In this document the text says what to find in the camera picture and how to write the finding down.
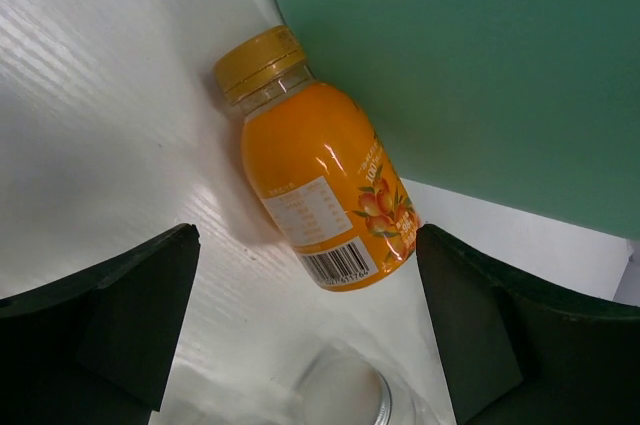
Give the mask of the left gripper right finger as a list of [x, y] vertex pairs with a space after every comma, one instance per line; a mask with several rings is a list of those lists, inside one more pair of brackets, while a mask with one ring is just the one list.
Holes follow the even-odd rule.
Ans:
[[417, 260], [460, 424], [635, 424], [639, 310], [487, 256], [434, 225]]

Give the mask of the small orange juice bottle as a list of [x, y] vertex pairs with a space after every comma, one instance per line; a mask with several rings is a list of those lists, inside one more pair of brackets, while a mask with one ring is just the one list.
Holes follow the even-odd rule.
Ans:
[[244, 116], [247, 178], [321, 288], [361, 289], [416, 248], [419, 215], [364, 110], [317, 80], [293, 33], [277, 26], [214, 65]]

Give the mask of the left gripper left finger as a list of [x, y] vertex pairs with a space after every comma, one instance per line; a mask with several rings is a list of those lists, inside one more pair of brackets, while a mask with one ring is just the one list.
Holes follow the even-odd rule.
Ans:
[[4, 424], [146, 424], [160, 409], [199, 260], [180, 224], [1, 301]]

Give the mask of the crushed clear blue-label bottle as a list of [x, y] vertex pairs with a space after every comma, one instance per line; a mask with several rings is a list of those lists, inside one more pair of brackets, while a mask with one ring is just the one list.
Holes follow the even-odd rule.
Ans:
[[181, 366], [153, 424], [439, 424], [394, 368], [329, 343], [282, 374], [206, 376]]

